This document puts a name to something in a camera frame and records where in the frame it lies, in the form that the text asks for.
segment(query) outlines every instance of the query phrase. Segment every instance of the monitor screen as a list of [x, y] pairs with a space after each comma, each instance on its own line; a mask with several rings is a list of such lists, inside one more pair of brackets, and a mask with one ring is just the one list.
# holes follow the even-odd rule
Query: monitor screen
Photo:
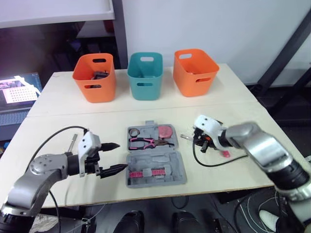
[[31, 107], [41, 94], [37, 73], [0, 78], [0, 111]]

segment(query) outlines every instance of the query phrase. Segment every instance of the gray plastic case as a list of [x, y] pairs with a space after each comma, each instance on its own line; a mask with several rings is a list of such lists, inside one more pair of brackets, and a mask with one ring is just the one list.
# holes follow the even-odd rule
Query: gray plastic case
[[[159, 139], [158, 126], [154, 121], [146, 121], [144, 126], [133, 126], [128, 128], [138, 129], [140, 134], [137, 137], [154, 138]], [[176, 185], [187, 182], [186, 172], [181, 154], [175, 151], [178, 148], [178, 141], [175, 128], [170, 126], [173, 130], [171, 138], [165, 140], [169, 143], [173, 143], [174, 146], [164, 145], [157, 146], [153, 149], [145, 150], [130, 150], [130, 154], [127, 155], [126, 161], [128, 167], [126, 169], [126, 186], [129, 188], [143, 188], [151, 186], [163, 186], [163, 185]], [[128, 148], [142, 147], [146, 145], [146, 142], [129, 142], [131, 136], [127, 133]], [[165, 175], [162, 176], [150, 176], [150, 169], [164, 168]], [[143, 178], [129, 178], [130, 171], [142, 171], [146, 174]]]

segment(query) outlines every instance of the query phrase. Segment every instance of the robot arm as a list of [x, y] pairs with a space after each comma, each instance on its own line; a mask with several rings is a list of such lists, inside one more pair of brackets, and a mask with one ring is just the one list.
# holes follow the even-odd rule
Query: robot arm
[[276, 190], [289, 201], [293, 212], [304, 224], [311, 223], [311, 179], [293, 156], [272, 135], [254, 123], [223, 127], [210, 117], [201, 115], [195, 124], [194, 140], [201, 135], [211, 138], [216, 150], [227, 147], [242, 149], [273, 181]]
[[101, 178], [115, 175], [127, 165], [119, 164], [108, 169], [99, 167], [99, 151], [113, 150], [115, 143], [101, 144], [99, 137], [88, 131], [78, 146], [78, 155], [46, 154], [34, 159], [27, 171], [11, 189], [0, 212], [0, 233], [27, 233], [50, 188], [68, 176], [95, 173]]

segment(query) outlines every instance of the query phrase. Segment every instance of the basket handle hole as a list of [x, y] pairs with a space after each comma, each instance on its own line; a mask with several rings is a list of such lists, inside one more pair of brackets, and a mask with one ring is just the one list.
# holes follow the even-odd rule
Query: basket handle hole
[[152, 83], [137, 83], [137, 86], [153, 86]]
[[101, 88], [102, 85], [99, 85], [99, 84], [94, 84], [94, 85], [85, 85], [84, 88], [86, 89], [93, 89], [93, 88]]
[[200, 83], [200, 82], [206, 82], [206, 81], [209, 81], [210, 78], [204, 78], [204, 79], [197, 79], [195, 82], [196, 83]]
[[187, 59], [187, 58], [191, 58], [192, 54], [191, 53], [186, 53], [186, 54], [181, 54], [179, 56], [179, 59]]
[[153, 57], [141, 57], [142, 62], [153, 62], [155, 59]]
[[93, 62], [94, 63], [106, 62], [106, 59], [104, 59], [104, 58], [96, 58], [96, 59], [93, 59]]

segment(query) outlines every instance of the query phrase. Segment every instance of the pink pliers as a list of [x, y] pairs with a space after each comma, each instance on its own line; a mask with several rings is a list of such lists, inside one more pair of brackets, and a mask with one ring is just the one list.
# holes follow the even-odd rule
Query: pink pliers
[[174, 146], [173, 143], [169, 143], [165, 140], [154, 140], [153, 138], [144, 138], [144, 137], [133, 137], [129, 139], [130, 142], [148, 142], [146, 146], [143, 147], [129, 147], [129, 150], [145, 150], [147, 148], [155, 148], [156, 146], [164, 146], [171, 145]]

